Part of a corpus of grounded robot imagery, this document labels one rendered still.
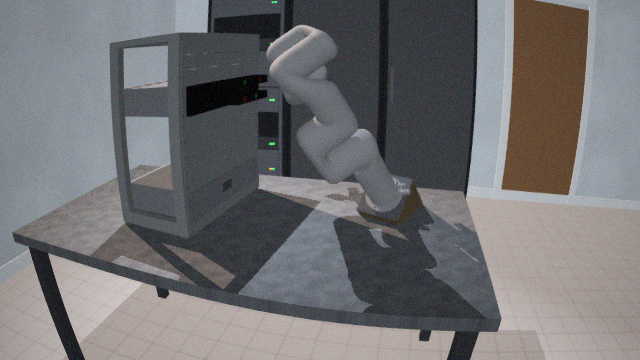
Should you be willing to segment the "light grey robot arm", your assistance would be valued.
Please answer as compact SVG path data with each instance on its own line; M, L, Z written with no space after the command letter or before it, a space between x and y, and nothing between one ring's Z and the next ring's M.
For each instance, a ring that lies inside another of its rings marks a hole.
M400 203L401 195L410 195L410 189L403 190L407 183L400 184L389 175L374 136L358 129L357 119L338 87L327 81L325 64L337 52L327 33L299 25L269 46L269 72L287 103L305 103L314 113L315 117L298 129L297 141L321 176L337 184L354 173L366 192L368 206L376 212L387 212Z

